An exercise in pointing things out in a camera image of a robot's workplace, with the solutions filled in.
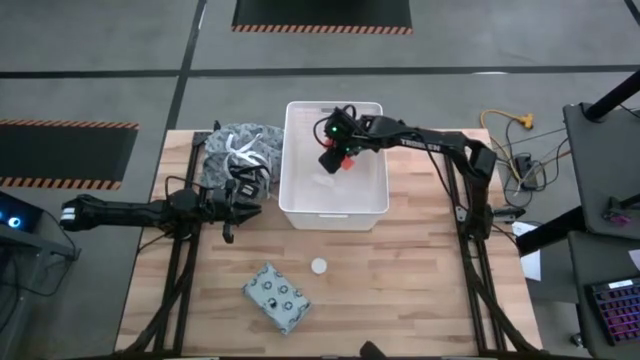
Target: black floor mat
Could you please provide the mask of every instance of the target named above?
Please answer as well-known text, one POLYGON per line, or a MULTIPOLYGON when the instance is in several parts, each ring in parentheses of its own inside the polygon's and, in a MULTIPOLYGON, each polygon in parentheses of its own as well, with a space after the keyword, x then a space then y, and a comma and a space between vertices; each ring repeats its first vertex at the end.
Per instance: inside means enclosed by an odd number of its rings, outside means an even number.
POLYGON ((237 0, 236 32, 413 33, 409 0, 237 0))
POLYGON ((0 186, 117 190, 138 124, 0 120, 0 186))

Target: orange striped edge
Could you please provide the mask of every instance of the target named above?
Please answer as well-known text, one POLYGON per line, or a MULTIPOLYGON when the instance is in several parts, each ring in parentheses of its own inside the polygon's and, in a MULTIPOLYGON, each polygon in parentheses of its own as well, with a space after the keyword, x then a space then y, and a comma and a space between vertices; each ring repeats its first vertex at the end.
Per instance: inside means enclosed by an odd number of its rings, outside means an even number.
MULTIPOLYGON (((286 33, 311 33, 311 34, 367 34, 367 35, 411 35, 413 29, 398 26, 343 26, 343 25, 232 25, 233 32, 286 32, 286 33)), ((0 125, 9 124, 7 119, 0 120, 0 125)))
POLYGON ((122 183, 110 180, 81 180, 81 179, 42 179, 42 178, 14 178, 0 177, 0 186, 29 187, 49 189, 92 189, 118 190, 122 183))
POLYGON ((76 120, 32 120, 32 119, 1 119, 0 125, 19 125, 19 126, 49 126, 49 127, 99 127, 99 128, 125 128, 139 129, 138 123, 125 122, 95 122, 95 121, 76 121, 76 120))

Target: wooden tabletop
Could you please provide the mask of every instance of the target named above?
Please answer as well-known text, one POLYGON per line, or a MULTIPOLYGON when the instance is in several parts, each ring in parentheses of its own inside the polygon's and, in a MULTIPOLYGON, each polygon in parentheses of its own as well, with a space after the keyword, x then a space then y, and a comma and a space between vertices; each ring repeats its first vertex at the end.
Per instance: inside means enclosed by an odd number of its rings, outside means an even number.
MULTIPOLYGON (((489 142, 486 130, 463 132, 489 142)), ((185 175, 192 134, 182 130, 167 134, 154 199, 164 198, 166 176, 185 175)), ((436 160, 444 172, 441 157, 436 160)), ((222 239, 220 225, 205 226, 183 353, 354 356, 371 340, 388 356, 475 355, 451 203, 424 152, 394 148, 387 151, 387 161, 390 207, 370 232, 295 230, 274 199, 263 203, 261 215, 234 229, 232 245, 222 239), (327 272, 320 276, 310 267, 316 257, 328 261, 327 272), (281 335, 242 295, 242 285, 266 261, 312 303, 309 314, 288 336, 281 335)), ((170 191, 182 186, 173 182, 170 191)), ((503 201, 496 172, 490 202, 500 207, 503 201)), ((146 229, 142 244, 158 235, 159 230, 146 229)), ((524 337, 541 347, 515 246, 493 233, 487 248, 498 302, 524 337)), ((117 349, 133 342, 158 309, 170 253, 171 240, 163 239, 138 256, 117 349)), ((167 347, 173 340, 175 318, 172 314, 167 347)), ((491 346, 486 308, 483 321, 491 346)))

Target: keyboard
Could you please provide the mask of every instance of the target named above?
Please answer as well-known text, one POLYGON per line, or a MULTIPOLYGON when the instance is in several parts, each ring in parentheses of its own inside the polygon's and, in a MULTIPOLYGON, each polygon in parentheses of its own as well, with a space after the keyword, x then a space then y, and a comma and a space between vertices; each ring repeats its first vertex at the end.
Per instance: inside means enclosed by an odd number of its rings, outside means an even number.
POLYGON ((640 343, 640 278, 586 288, 609 345, 640 343))

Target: gray floor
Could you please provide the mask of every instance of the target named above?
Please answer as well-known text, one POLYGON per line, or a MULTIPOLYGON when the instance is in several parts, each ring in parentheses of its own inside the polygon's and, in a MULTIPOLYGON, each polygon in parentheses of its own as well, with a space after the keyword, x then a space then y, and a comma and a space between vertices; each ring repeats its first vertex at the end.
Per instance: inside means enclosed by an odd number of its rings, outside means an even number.
MULTIPOLYGON (((413 0, 413 37, 234 34, 229 31, 233 3, 207 5, 193 68, 620 65, 637 63, 640 56, 640 29, 622 0, 413 0)), ((0 71, 178 69, 195 5, 196 0, 5 0, 0 3, 0 71)), ((488 108, 534 113, 533 130, 513 127, 511 139, 517 140, 562 128, 563 105, 593 101, 628 75, 193 78, 177 128, 210 128, 214 120, 283 125, 290 101, 351 100, 379 102, 389 116, 432 128, 478 127, 479 113, 488 108)), ((139 122, 122 188, 91 193, 106 200, 146 201, 175 86, 175 78, 0 79, 0 118, 139 122)), ((628 102, 639 104, 640 98, 628 102)), ((506 120, 488 122, 491 133, 504 141, 506 120)), ((565 136, 559 132, 516 145, 514 151, 540 157, 565 136)), ((536 194, 526 219, 546 221, 577 205, 570 158, 560 160, 559 167, 559 180, 536 194)), ((554 176, 555 168, 549 173, 554 176)), ((2 190, 54 214, 77 194, 2 190)), ((140 229, 110 227, 72 234, 82 256, 59 293, 34 311, 23 358, 113 350, 139 234, 140 229)), ((562 257, 565 250, 551 255, 562 257)), ((530 289, 545 348, 585 356, 567 343, 578 330, 572 305, 550 302, 543 285, 530 289)))

